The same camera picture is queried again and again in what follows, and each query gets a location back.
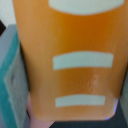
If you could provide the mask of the gripper left finger with beige pad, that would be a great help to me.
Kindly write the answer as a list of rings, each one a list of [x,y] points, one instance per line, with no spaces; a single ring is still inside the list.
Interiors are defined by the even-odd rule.
[[[23,128],[28,82],[17,27],[10,25],[0,37],[0,128]]]

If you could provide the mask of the gripper right finger with beige pad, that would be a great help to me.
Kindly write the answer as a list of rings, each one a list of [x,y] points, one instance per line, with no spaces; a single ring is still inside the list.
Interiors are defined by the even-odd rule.
[[[128,71],[125,76],[119,105],[114,116],[115,128],[128,128]]]

